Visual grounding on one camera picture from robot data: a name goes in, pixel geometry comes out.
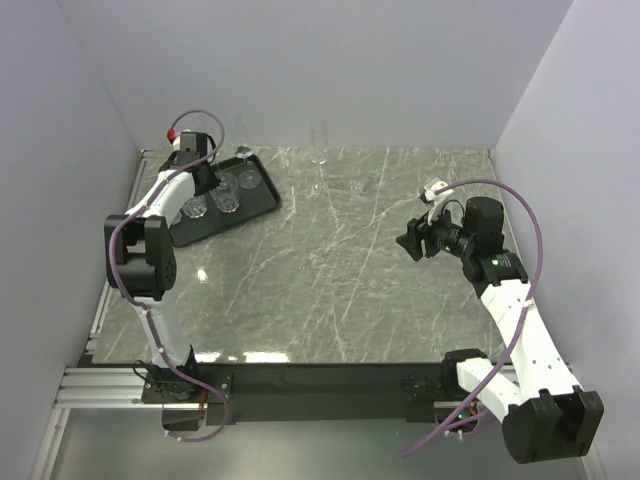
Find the clear ribbed tumbler glass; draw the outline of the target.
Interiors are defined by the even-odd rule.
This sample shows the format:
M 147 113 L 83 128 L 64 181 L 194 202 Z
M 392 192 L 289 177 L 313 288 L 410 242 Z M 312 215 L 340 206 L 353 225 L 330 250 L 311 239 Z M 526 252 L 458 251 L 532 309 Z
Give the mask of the clear ribbed tumbler glass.
M 203 196 L 189 199 L 181 208 L 182 213 L 190 219 L 202 218 L 208 210 L 206 200 Z

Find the clear faceted small glass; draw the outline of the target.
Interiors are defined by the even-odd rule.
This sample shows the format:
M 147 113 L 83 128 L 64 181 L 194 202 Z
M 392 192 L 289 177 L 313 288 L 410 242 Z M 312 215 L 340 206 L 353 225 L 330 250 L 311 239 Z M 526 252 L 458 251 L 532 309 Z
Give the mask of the clear faceted small glass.
M 240 206 L 238 181 L 231 173 L 220 173 L 219 181 L 219 185 L 210 191 L 210 195 L 219 211 L 233 213 Z

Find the tall clear cylinder glass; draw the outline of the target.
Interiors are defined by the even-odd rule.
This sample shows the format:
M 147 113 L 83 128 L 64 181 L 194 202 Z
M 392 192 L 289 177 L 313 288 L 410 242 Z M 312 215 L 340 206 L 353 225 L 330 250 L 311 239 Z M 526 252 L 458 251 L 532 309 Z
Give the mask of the tall clear cylinder glass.
M 317 165 L 325 164 L 328 150 L 328 126 L 324 119 L 315 117 L 310 121 L 310 142 L 312 162 Z

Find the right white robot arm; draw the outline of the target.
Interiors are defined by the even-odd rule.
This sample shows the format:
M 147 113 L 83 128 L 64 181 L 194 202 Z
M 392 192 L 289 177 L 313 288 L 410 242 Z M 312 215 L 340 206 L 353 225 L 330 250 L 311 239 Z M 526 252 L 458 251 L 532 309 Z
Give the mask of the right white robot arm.
M 407 224 L 397 242 L 418 261 L 447 253 L 460 259 L 464 276 L 505 343 L 496 362 L 473 350 L 450 352 L 440 386 L 462 399 L 439 425 L 404 451 L 409 457 L 438 437 L 469 436 L 465 425 L 487 415 L 501 425 L 505 446 L 519 464 L 589 453 L 604 414 L 595 391 L 583 388 L 563 361 L 533 299 L 539 276 L 504 247 L 504 208 L 489 197 L 466 203 L 460 224 L 445 194 L 425 194 L 429 209 Z

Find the round clear stemless glass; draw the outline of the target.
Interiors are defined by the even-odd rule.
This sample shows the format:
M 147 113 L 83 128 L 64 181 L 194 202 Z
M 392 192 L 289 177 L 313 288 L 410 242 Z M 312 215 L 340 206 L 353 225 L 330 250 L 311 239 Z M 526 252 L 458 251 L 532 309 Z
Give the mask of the round clear stemless glass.
M 239 186 L 245 190 L 257 188 L 262 177 L 251 160 L 254 152 L 249 145 L 248 127 L 241 114 L 232 117 L 231 144 L 234 156 L 242 161 L 241 172 L 237 175 Z

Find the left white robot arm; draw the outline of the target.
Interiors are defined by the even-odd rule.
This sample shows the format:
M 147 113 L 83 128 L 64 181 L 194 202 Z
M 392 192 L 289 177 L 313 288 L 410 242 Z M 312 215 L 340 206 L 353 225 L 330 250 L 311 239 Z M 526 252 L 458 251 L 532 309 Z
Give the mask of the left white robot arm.
M 200 377 L 189 341 L 181 331 L 171 292 L 177 277 L 169 227 L 183 205 L 219 185 L 209 159 L 213 138 L 202 132 L 168 132 L 172 152 L 150 190 L 121 215 L 104 223 L 107 277 L 139 316 L 152 360 L 148 383 L 177 401 L 199 392 L 225 396 Z

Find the tiny clear shot glass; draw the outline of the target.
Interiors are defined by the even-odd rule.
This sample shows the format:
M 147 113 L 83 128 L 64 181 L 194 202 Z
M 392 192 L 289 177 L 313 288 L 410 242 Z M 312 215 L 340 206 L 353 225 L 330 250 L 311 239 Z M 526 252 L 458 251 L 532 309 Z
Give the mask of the tiny clear shot glass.
M 367 181 L 362 179 L 352 179 L 350 181 L 350 190 L 355 194 L 362 194 L 366 190 Z

